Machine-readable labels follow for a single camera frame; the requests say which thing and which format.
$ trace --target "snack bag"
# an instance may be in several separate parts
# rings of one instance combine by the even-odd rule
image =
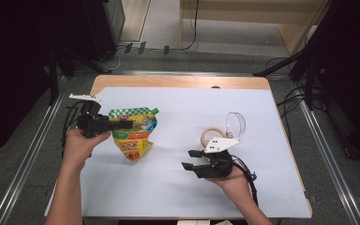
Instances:
[[[157,126],[155,114],[159,110],[155,108],[150,111],[148,108],[111,110],[110,121],[132,120],[133,128],[117,129],[112,131],[113,140],[118,148],[132,162],[141,158],[150,147],[152,142],[148,141],[150,133]]]

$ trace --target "metal rail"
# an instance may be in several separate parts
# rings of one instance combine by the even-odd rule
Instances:
[[[63,77],[61,80],[62,89],[67,87],[67,83],[68,80]],[[30,173],[31,168],[38,156],[39,149],[45,140],[46,134],[48,133],[61,101],[63,100],[63,93],[64,92],[62,91],[54,104],[48,108],[48,111],[46,111],[46,114],[39,128],[37,129],[37,133],[34,136],[34,139],[28,147],[28,150],[22,160],[22,164],[20,165],[19,170],[16,172],[16,175],[7,189],[5,197],[0,204],[0,224],[6,224],[8,221],[8,217],[13,209],[14,204],[20,196],[28,174]]]
[[[335,157],[332,155],[332,151],[330,150],[323,133],[321,132],[315,113],[308,109],[308,106],[304,101],[301,104],[301,108],[351,224],[360,225],[359,207],[349,186],[347,185],[346,180],[344,179]]]

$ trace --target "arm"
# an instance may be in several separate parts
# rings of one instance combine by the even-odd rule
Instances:
[[[81,213],[81,170],[93,148],[107,140],[110,132],[86,139],[79,129],[67,133],[63,163],[58,174],[52,205],[45,225],[83,224]]]
[[[248,180],[238,168],[232,167],[232,172],[225,178],[206,180],[221,187],[227,197],[242,213],[247,221],[247,224],[272,224],[267,216],[253,201],[252,196],[250,195]]]

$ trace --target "person's left hand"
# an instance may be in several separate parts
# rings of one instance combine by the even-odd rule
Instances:
[[[92,154],[93,148],[107,140],[111,132],[98,134],[93,138],[85,138],[83,130],[71,129],[67,132],[66,145],[64,148],[63,167],[81,171],[84,162]]]

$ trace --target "white tabletop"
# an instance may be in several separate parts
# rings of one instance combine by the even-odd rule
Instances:
[[[257,174],[259,206],[270,218],[310,218],[297,166],[270,90],[107,87],[100,113],[111,109],[159,108],[154,145],[136,163],[113,139],[95,148],[82,170],[82,215],[104,218],[242,218],[221,189],[181,162],[200,148],[208,127],[225,129],[229,112],[244,115],[243,142],[229,149]]]

